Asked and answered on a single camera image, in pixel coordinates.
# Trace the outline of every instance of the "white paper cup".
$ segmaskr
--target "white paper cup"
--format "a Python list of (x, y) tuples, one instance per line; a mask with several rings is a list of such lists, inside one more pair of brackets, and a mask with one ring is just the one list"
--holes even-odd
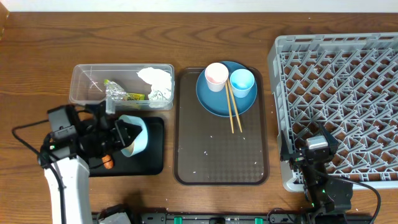
[(120, 119), (126, 123), (138, 125), (142, 128), (142, 131), (138, 134), (134, 142), (130, 146), (121, 150), (123, 155), (126, 157), (131, 157), (142, 152), (148, 145), (148, 130), (144, 120), (139, 117), (128, 115), (122, 115), (120, 116)]
[(205, 77), (207, 86), (213, 92), (221, 91), (228, 79), (228, 68), (222, 63), (212, 63), (206, 67)]

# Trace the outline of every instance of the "black base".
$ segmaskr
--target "black base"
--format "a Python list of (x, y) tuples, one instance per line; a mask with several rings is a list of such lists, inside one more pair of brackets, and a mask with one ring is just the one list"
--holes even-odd
[[(261, 215), (225, 215), (225, 214), (191, 214), (191, 213), (142, 213), (139, 214), (140, 220), (135, 220), (138, 224), (174, 224), (175, 218), (181, 218), (185, 224), (310, 224), (305, 220), (305, 214), (261, 214)], [(369, 223), (372, 217), (347, 215), (346, 222), (335, 222), (333, 215), (319, 216), (315, 220), (316, 224), (364, 224)]]
[[(163, 170), (164, 122), (162, 118), (142, 118), (148, 129), (148, 146), (135, 156), (126, 157), (121, 151), (112, 155), (114, 167), (100, 166), (90, 169), (90, 177), (112, 177), (123, 175), (156, 175)], [(101, 159), (92, 158), (89, 166), (102, 164)]]

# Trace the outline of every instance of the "wooden table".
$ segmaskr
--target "wooden table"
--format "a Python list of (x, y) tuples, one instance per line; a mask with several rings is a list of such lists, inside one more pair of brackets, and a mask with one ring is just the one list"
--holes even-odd
[[(189, 187), (173, 177), (175, 110), (153, 112), (165, 120), (162, 173), (90, 179), (93, 211), (117, 203), (133, 209), (178, 212), (265, 213), (274, 207), (307, 207), (303, 193), (282, 186), (276, 145), (277, 123), (267, 54), (279, 35), (398, 31), (398, 14), (183, 14), (17, 13), (6, 21), (0, 41), (0, 223), (51, 223), (47, 181), (36, 156), (17, 142), (11, 128), (46, 118), (68, 103), (72, 70), (79, 63), (171, 63), (186, 67), (233, 60), (263, 75), (270, 177), (258, 187)], [(20, 131), (39, 148), (47, 124)], [(377, 223), (398, 219), (396, 190), (380, 190)], [(376, 197), (355, 191), (352, 213), (373, 214)]]

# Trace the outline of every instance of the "brown tray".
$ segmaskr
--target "brown tray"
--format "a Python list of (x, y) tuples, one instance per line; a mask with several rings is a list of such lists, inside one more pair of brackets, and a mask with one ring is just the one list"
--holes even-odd
[(249, 68), (257, 82), (257, 98), (240, 120), (208, 112), (198, 101), (196, 84), (204, 68), (187, 68), (176, 80), (174, 176), (185, 185), (259, 185), (269, 176), (267, 130), (262, 77)]

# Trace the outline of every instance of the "white wall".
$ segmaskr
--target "white wall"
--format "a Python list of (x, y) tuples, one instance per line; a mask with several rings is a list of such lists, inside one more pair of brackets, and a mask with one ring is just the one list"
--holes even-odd
[(398, 12), (398, 0), (0, 0), (16, 11)]

